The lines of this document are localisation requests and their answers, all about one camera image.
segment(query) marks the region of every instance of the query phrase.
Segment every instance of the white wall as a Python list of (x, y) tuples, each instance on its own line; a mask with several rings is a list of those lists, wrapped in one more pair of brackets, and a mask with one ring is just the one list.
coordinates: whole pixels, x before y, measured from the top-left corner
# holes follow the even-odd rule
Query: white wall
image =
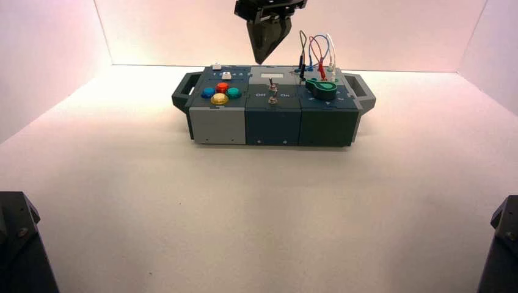
[(460, 74), (518, 115), (518, 1), (488, 0)]
[(0, 142), (111, 60), (92, 0), (0, 1)]
[[(267, 60), (298, 63), (298, 30), (329, 31), (342, 68), (457, 71), (485, 0), (309, 0)], [(235, 0), (97, 0), (115, 64), (254, 63)]]

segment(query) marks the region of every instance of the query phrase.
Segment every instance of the screw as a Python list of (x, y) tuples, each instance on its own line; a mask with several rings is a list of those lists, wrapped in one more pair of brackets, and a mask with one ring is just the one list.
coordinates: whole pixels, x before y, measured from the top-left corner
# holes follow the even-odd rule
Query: screw
[(513, 242), (516, 242), (518, 241), (518, 237), (516, 236), (516, 234), (514, 234), (513, 232), (507, 232), (505, 234), (505, 236), (507, 236), (507, 239), (513, 241)]
[(27, 233), (29, 232), (29, 229), (27, 228), (22, 228), (18, 231), (18, 238), (23, 238), (23, 236), (27, 235)]

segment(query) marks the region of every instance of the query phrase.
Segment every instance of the small white button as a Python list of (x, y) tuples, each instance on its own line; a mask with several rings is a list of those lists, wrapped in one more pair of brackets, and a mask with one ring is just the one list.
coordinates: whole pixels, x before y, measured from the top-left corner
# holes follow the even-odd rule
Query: small white button
[(229, 81), (232, 79), (232, 74), (230, 74), (230, 72), (223, 72), (223, 80), (224, 81)]

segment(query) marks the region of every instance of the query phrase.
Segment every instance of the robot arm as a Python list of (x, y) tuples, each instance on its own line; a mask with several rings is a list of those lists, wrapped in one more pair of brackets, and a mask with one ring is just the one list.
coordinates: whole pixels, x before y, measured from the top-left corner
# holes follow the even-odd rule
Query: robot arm
[(235, 15), (247, 21), (255, 61), (262, 64), (291, 30), (291, 16), (307, 0), (238, 0)]

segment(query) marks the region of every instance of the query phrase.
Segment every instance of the green button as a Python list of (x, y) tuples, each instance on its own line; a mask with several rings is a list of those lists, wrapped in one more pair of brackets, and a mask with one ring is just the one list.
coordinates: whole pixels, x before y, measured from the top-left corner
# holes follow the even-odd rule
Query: green button
[(227, 90), (227, 96), (231, 99), (238, 99), (241, 97), (241, 91), (236, 87), (231, 87)]

